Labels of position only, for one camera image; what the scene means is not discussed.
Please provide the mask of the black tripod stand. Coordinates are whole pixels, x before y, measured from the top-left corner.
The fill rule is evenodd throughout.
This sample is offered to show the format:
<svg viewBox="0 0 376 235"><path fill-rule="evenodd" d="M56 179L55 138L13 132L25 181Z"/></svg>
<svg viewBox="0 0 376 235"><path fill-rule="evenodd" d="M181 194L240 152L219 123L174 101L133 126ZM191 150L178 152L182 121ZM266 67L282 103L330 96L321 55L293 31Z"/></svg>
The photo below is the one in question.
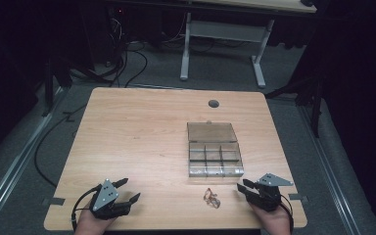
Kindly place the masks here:
<svg viewBox="0 0 376 235"><path fill-rule="evenodd" d="M265 98L272 99L281 94L296 93L297 106L311 105L310 130L315 137L319 137L318 125L324 79L324 67L321 64L312 67L298 66L287 85L265 94Z"/></svg>

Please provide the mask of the small clear brown trinket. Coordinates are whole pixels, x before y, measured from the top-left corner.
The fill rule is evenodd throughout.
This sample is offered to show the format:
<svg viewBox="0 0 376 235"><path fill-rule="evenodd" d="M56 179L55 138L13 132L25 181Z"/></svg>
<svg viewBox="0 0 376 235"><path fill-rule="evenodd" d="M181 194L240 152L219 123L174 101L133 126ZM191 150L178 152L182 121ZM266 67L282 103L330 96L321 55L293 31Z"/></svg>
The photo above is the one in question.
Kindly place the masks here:
<svg viewBox="0 0 376 235"><path fill-rule="evenodd" d="M203 200L211 207L218 209L220 207L220 200L217 198L217 195L212 191L211 188L208 188L205 192Z"/></svg>

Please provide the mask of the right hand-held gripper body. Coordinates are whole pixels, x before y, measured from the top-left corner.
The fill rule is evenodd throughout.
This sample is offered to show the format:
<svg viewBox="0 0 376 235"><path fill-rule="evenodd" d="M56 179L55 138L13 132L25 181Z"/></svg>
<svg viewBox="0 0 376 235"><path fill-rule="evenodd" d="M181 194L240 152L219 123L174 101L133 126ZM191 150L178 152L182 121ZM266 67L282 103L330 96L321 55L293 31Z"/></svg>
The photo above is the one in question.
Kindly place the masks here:
<svg viewBox="0 0 376 235"><path fill-rule="evenodd" d="M257 181L256 192L252 198L247 198L246 200L252 205L257 206L267 212L275 211L276 208L281 204L281 193L279 190L280 186L292 186L293 182L272 173L266 173Z"/></svg>

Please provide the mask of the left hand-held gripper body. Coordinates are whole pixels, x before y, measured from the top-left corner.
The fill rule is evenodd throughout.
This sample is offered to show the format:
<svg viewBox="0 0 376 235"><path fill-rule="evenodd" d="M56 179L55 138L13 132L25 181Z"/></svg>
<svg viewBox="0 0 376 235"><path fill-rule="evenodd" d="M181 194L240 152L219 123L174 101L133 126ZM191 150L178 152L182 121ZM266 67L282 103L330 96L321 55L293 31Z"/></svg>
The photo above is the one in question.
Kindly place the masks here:
<svg viewBox="0 0 376 235"><path fill-rule="evenodd" d="M106 179L93 195L89 209L96 218L110 219L128 215L132 205L117 203L118 191L110 179Z"/></svg>

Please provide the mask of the person's right hand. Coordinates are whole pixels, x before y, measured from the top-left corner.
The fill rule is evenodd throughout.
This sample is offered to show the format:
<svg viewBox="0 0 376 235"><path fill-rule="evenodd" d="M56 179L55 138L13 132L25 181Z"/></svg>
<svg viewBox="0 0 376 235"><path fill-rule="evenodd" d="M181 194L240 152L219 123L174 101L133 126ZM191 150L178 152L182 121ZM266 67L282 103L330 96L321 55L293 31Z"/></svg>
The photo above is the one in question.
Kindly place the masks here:
<svg viewBox="0 0 376 235"><path fill-rule="evenodd" d="M265 211L255 205L251 208L269 235L291 235L289 216L284 209L277 207L275 211Z"/></svg>

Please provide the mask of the desk with white legs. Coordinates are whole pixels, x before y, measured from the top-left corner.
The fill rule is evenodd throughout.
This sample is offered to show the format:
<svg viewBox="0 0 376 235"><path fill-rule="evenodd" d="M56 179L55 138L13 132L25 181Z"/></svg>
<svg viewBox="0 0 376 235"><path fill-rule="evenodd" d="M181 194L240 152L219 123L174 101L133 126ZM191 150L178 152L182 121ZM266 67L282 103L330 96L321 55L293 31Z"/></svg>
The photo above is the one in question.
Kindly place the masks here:
<svg viewBox="0 0 376 235"><path fill-rule="evenodd" d="M126 7L181 11L186 14L180 79L189 77L192 37L253 42L251 57L257 85L265 87L261 57L277 18L312 17L317 8L306 0L106 0Z"/></svg>

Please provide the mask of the clear plastic compartment box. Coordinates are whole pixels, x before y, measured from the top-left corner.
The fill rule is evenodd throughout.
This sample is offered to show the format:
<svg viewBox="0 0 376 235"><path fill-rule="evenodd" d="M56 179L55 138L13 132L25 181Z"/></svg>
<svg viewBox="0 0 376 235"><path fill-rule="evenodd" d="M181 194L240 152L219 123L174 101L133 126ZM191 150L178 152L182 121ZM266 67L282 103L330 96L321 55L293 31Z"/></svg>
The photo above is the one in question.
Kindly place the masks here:
<svg viewBox="0 0 376 235"><path fill-rule="evenodd" d="M190 177L240 177L244 167L230 122L188 122Z"/></svg>

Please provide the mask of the black metal stand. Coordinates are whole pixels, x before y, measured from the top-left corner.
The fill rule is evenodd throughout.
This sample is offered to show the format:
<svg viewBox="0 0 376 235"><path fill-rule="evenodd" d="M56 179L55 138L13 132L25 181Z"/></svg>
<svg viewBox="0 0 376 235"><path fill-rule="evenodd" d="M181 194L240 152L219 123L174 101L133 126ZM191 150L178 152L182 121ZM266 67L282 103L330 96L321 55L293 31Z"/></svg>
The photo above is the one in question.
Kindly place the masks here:
<svg viewBox="0 0 376 235"><path fill-rule="evenodd" d="M47 117L54 107L55 92L54 80L57 80L62 88L71 87L71 76L68 62L62 57L52 57L45 64L44 96L45 110L43 115Z"/></svg>

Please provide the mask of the metal floor rail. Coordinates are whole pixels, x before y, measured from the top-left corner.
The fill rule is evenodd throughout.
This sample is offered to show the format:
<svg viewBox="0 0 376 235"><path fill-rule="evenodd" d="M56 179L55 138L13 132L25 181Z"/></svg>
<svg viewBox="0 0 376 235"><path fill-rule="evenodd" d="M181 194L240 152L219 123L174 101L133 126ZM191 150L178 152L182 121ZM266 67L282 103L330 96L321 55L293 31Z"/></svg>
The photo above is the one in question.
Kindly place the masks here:
<svg viewBox="0 0 376 235"><path fill-rule="evenodd" d="M39 101L0 145L0 211L17 186L32 152L69 91L68 88L56 89L55 102L48 114L45 101Z"/></svg>
<svg viewBox="0 0 376 235"><path fill-rule="evenodd" d="M360 235L360 230L354 220L353 213L349 205L349 201L347 200L347 197L344 195L341 185L335 173L333 172L333 168L328 161L326 152L322 146L320 138L315 136L311 128L309 113L305 107L298 107L298 111L305 123L305 129L307 130L310 136L311 142L314 145L316 156L318 158L320 167L324 174L325 182L333 199L335 208L347 231L347 234Z"/></svg>

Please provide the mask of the person's left hand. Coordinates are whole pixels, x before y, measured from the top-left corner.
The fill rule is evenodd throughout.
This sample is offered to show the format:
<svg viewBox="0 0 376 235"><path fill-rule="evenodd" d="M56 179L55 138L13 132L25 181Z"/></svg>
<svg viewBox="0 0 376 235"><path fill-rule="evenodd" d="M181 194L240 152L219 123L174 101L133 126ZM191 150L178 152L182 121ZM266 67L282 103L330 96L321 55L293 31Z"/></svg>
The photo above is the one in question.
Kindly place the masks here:
<svg viewBox="0 0 376 235"><path fill-rule="evenodd" d="M90 210L84 210L80 213L74 235L103 235L115 220L99 219Z"/></svg>

